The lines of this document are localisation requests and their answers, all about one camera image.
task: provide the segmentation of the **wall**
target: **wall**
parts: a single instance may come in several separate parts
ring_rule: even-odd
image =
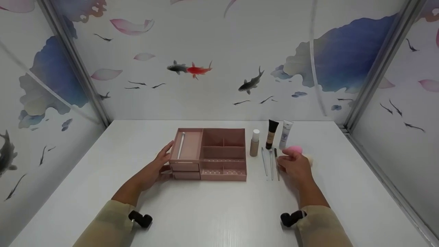
[[[337,123],[347,117],[404,2],[52,1],[73,23],[77,49],[113,119]],[[174,60],[189,72],[168,70]],[[191,76],[192,62],[207,68],[211,61],[212,70]],[[259,66],[258,87],[250,95],[239,91]]]
[[[39,6],[8,3],[0,1],[0,41],[30,74],[97,121]],[[8,246],[103,127],[48,93],[3,49],[0,62],[0,246]]]
[[[438,13],[439,1],[428,1],[354,131],[354,138],[376,159],[436,236],[439,236]]]

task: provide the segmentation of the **makeup sponge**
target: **makeup sponge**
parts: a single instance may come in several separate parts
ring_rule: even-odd
[[[299,152],[299,153],[303,152],[303,149],[302,149],[301,146],[291,146],[291,147],[288,147],[287,150],[293,150],[293,151],[296,151],[296,152]]]

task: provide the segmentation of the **right hand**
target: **right hand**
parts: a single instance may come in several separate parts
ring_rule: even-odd
[[[277,163],[285,168],[296,187],[314,181],[311,165],[305,156],[293,150],[284,149],[282,152],[287,156],[280,156]]]

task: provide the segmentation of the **white table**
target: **white table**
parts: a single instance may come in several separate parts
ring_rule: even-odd
[[[265,146],[268,121],[114,121],[11,247],[72,246],[179,127],[245,128],[248,154],[255,128]],[[274,147],[281,127],[277,131]],[[315,180],[354,246],[427,246],[335,123],[295,122],[288,138],[293,144],[314,157]],[[269,167],[268,153],[265,158]],[[137,231],[132,246],[298,246],[294,231],[282,230],[279,219],[298,210],[294,192],[276,173],[274,181],[266,178],[260,150],[247,156],[247,169],[247,182],[171,181],[151,188],[139,207],[154,221],[149,231]]]

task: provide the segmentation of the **metal frame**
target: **metal frame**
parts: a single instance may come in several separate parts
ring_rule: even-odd
[[[427,0],[407,0],[398,14],[398,19],[392,25],[391,31],[386,37],[377,59],[372,65],[371,70],[366,78],[366,83],[357,96],[356,103],[346,118],[344,127],[349,133],[352,133],[358,124],[367,105],[371,101],[377,90],[387,68],[390,65],[401,43],[404,41],[410,27],[415,22],[416,17],[422,10]]]
[[[51,3],[50,0],[37,0],[37,2],[41,7],[44,16],[46,17],[50,28],[62,46],[65,55],[68,57],[70,65],[72,66],[79,83],[81,83],[85,94],[90,100],[90,104],[92,105],[102,124],[105,126],[105,128],[107,128],[111,123],[110,118],[102,106],[100,99],[97,98],[98,93],[96,88],[89,77],[89,73],[87,72],[84,63],[81,60],[73,40],[71,39],[71,35],[68,33],[68,28],[65,25],[65,21],[62,19],[62,16],[58,14],[56,7]]]

